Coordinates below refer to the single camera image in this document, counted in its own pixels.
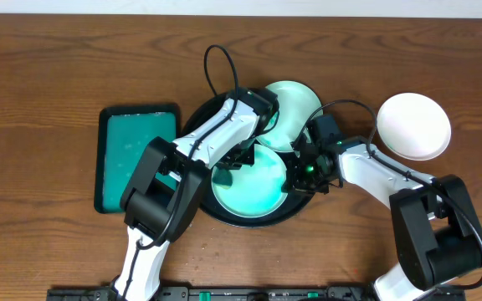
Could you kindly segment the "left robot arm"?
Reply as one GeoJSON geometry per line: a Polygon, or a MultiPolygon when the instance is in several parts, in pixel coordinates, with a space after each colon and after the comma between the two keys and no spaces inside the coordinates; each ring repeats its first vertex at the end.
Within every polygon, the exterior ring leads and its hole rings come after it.
{"type": "Polygon", "coordinates": [[[254,141],[278,110],[278,96],[270,90],[237,88],[187,135],[151,140],[120,199],[129,242],[112,287],[114,300],[149,300],[156,294],[167,249],[194,218],[213,168],[253,165],[254,141]]]}

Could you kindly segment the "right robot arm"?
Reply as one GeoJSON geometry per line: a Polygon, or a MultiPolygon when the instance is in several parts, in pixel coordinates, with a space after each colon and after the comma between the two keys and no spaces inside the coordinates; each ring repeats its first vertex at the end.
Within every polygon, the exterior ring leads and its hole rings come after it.
{"type": "Polygon", "coordinates": [[[390,210],[398,263],[374,281],[374,299],[427,300],[482,286],[482,227],[459,177],[410,170],[370,138],[344,138],[331,115],[311,116],[291,146],[300,154],[297,191],[348,182],[390,210]]]}

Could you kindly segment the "white plate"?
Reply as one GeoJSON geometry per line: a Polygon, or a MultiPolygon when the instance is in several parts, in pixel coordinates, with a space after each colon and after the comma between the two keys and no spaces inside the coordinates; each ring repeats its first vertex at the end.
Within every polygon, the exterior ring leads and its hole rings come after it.
{"type": "Polygon", "coordinates": [[[449,146],[452,129],[444,109],[428,96],[401,93],[387,99],[377,113],[385,146],[412,161],[428,161],[449,146]]]}

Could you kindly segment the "green scrub sponge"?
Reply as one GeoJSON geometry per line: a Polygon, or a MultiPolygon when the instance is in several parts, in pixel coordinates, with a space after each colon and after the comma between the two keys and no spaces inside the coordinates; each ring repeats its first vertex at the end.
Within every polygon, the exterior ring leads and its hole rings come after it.
{"type": "Polygon", "coordinates": [[[212,183],[223,189],[229,189],[233,184],[233,175],[229,169],[215,167],[212,174],[212,183]]]}

